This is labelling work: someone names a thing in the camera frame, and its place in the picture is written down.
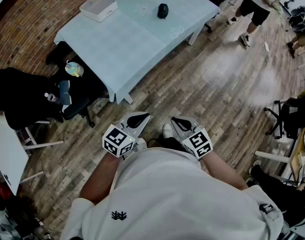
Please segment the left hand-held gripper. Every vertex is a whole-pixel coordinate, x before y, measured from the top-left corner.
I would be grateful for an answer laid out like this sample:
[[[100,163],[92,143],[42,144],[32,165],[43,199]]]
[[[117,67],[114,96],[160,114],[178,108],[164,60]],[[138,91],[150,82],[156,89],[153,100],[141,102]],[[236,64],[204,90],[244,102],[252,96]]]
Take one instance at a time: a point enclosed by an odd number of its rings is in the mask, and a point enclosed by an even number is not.
[[[116,125],[111,124],[102,137],[102,147],[115,157],[129,153],[151,115],[148,112],[127,113]]]

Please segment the black glasses case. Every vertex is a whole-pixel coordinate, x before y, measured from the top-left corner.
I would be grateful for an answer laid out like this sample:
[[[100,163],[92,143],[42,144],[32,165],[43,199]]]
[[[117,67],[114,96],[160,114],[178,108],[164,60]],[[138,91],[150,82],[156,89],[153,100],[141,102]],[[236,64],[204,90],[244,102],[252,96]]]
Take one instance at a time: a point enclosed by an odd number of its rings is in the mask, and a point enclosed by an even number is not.
[[[157,10],[157,17],[159,19],[166,19],[166,17],[168,16],[169,14],[169,7],[167,4],[165,3],[161,3],[159,6],[158,6],[158,10]]]

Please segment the person's left forearm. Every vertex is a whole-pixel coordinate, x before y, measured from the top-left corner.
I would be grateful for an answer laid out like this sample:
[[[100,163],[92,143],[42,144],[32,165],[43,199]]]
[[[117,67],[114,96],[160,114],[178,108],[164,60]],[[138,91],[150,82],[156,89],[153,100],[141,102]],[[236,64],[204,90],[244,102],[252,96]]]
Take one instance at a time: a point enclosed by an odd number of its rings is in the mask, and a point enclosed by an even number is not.
[[[105,199],[111,189],[121,158],[107,152],[83,185],[79,198],[98,204]]]

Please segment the person's right forearm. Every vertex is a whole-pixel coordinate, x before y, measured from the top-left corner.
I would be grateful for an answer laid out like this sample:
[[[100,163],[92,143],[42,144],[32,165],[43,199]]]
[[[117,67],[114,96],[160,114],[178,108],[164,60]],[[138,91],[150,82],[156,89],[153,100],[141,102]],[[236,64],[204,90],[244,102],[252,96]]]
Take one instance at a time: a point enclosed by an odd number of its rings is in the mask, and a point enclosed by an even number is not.
[[[209,174],[240,191],[248,188],[245,180],[214,151],[201,158]]]

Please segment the person's white shoe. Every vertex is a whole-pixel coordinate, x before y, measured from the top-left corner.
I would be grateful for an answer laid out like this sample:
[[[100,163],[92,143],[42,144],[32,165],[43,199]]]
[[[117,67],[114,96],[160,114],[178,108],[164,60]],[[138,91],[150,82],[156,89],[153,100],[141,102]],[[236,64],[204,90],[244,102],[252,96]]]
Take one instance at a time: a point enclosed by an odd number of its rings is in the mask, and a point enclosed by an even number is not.
[[[165,123],[162,126],[162,136],[163,136],[164,139],[168,139],[168,138],[173,137],[172,127],[168,123]]]
[[[137,150],[142,151],[148,148],[146,141],[143,138],[137,140]]]

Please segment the person's black trousers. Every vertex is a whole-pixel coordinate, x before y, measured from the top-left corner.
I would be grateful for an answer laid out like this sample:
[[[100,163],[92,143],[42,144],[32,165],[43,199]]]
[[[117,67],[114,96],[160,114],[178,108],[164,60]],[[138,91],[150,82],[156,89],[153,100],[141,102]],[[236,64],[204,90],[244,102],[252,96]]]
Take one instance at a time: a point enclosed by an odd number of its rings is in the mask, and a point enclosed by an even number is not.
[[[174,137],[159,137],[159,138],[152,138],[147,143],[148,148],[165,148],[176,150],[184,153],[188,153],[184,146]]]

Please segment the black office chair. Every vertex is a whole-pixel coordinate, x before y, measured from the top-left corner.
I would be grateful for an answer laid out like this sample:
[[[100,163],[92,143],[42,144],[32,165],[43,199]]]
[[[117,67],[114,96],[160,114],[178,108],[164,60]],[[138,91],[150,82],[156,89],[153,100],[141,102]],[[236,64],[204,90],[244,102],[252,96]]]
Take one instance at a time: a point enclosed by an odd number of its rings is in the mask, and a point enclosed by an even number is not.
[[[71,97],[70,105],[60,105],[59,111],[65,120],[70,120],[76,115],[86,118],[88,125],[93,128],[95,123],[91,121],[88,106],[98,98],[105,98],[107,90],[104,83],[98,76],[86,65],[86,63],[75,55],[69,60],[64,60],[73,49],[64,41],[60,41],[56,47],[48,54],[45,63],[55,64],[58,71],[52,75],[49,80],[55,85],[55,95],[59,94],[59,85],[62,81],[69,81],[69,95]],[[82,76],[76,77],[70,75],[65,70],[67,62],[77,63],[83,67]]]

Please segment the light blue flowered tablecloth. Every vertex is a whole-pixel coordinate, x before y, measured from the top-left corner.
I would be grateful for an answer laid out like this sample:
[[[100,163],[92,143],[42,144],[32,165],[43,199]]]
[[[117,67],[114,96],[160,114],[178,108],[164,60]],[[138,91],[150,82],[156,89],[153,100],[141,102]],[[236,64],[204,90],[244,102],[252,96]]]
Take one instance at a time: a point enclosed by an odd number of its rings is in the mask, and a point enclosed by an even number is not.
[[[56,34],[54,42],[66,42],[100,80],[106,80],[107,67],[126,57],[123,50],[134,47],[140,32],[148,32],[162,41],[172,28],[188,29],[197,25],[189,19],[188,0],[115,0],[117,10],[102,22],[78,14]],[[168,5],[166,19],[157,17],[160,4]]]

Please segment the yellow teal plush toy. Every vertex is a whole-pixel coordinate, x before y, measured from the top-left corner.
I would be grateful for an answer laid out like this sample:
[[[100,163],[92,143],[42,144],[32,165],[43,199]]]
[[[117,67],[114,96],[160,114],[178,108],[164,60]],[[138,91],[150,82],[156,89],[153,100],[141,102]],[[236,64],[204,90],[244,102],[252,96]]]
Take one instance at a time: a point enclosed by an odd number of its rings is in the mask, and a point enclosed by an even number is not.
[[[67,60],[64,68],[65,71],[73,77],[82,77],[84,74],[84,68],[77,62]]]

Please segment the white-capped bottle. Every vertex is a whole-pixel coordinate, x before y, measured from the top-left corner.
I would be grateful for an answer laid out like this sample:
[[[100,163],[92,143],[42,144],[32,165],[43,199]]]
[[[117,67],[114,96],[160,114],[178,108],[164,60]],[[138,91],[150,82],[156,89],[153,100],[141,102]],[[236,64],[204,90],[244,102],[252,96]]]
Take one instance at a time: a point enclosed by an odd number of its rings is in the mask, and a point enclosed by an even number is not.
[[[47,98],[47,100],[48,100],[49,102],[51,102],[51,103],[54,103],[54,104],[57,104],[57,105],[61,104],[60,99],[59,99],[57,96],[55,96],[54,94],[52,94],[52,93],[47,93],[47,92],[45,92],[45,93],[44,93],[44,96],[45,96],[45,97]]]

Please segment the black metal chair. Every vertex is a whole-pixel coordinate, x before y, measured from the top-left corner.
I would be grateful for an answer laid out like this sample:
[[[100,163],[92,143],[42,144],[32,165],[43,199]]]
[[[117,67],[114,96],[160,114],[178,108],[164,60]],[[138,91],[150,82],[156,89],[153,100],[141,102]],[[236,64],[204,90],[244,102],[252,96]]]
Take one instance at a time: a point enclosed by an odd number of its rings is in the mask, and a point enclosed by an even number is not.
[[[299,128],[305,126],[303,99],[291,97],[285,101],[275,100],[274,104],[278,105],[278,113],[268,107],[263,109],[264,112],[270,112],[276,118],[276,124],[265,135],[272,135],[279,128],[279,135],[275,136],[275,139],[281,139],[282,135],[286,134],[288,139],[296,140]]]

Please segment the wooden cluttered desk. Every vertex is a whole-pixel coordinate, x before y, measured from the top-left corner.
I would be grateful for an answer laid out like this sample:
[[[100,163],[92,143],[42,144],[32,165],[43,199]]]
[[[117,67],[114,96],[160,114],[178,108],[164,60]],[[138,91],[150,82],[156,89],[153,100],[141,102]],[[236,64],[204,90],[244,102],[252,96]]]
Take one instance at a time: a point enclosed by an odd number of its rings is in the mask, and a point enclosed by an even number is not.
[[[278,179],[283,184],[299,187],[304,184],[305,181],[304,136],[305,128],[300,128],[297,139],[292,141],[289,150],[284,156],[258,150],[256,150],[254,154],[259,158],[268,159],[285,165],[281,174],[271,174],[271,176]]]

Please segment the white rectangular box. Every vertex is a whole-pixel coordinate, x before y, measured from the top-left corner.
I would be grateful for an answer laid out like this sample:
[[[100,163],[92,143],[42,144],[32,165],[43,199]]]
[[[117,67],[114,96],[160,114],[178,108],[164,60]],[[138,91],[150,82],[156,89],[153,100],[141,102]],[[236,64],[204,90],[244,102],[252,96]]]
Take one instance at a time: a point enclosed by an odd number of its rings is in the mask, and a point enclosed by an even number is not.
[[[116,0],[87,0],[79,7],[82,15],[98,23],[105,20],[117,9]]]

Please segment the white side table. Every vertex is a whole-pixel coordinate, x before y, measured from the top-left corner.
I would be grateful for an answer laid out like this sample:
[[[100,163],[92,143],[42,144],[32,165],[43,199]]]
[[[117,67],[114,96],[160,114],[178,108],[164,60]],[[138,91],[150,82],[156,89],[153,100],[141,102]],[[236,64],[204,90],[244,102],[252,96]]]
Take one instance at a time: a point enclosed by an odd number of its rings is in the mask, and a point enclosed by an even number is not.
[[[0,124],[0,172],[11,192],[16,195],[20,184],[44,174],[39,171],[31,176],[23,178],[26,165],[29,160],[27,150],[43,148],[63,144],[62,140],[23,145],[14,129],[6,123]]]

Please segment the red object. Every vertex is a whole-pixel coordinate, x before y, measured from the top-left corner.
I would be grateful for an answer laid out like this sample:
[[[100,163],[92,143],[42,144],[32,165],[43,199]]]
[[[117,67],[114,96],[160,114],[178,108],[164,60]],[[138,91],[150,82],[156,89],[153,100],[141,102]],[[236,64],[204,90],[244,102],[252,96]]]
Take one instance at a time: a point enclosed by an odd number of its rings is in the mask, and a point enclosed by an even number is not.
[[[3,200],[8,200],[13,196],[13,193],[6,182],[0,184],[0,196]]]

